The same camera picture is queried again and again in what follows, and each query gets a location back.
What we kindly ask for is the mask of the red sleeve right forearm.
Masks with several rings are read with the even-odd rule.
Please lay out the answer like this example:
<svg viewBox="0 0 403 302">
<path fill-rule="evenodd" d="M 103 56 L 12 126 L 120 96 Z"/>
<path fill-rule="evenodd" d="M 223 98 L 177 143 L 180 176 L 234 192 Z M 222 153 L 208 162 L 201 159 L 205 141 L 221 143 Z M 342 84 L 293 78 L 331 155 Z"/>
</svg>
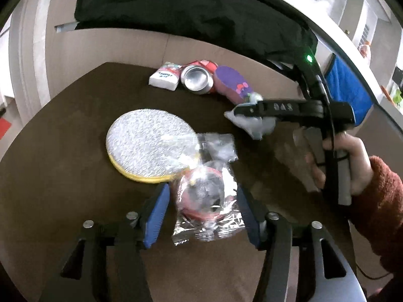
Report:
<svg viewBox="0 0 403 302">
<path fill-rule="evenodd" d="M 402 273 L 402 180 L 377 156 L 370 157 L 374 175 L 352 198 L 350 221 L 381 258 L 382 267 Z"/>
</svg>

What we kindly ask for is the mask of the right hand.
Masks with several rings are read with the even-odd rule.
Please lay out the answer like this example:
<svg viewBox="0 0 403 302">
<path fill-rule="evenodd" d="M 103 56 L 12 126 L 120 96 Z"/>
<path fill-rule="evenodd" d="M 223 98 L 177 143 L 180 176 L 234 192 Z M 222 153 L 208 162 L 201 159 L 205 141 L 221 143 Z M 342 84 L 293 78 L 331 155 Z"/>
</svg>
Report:
<svg viewBox="0 0 403 302">
<path fill-rule="evenodd" d="M 332 146 L 335 150 L 342 150 L 348 153 L 350 167 L 350 192 L 352 196 L 360 195 L 370 184 L 374 175 L 362 139 L 352 136 L 347 132 L 341 132 L 335 136 L 334 144 L 331 143 L 330 138 L 323 140 L 322 147 L 325 150 L 331 150 Z M 324 188 L 327 172 L 323 173 L 319 169 L 314 161 L 314 155 L 312 153 L 308 152 L 305 155 L 305 161 L 311 172 L 315 186 L 322 190 Z"/>
</svg>

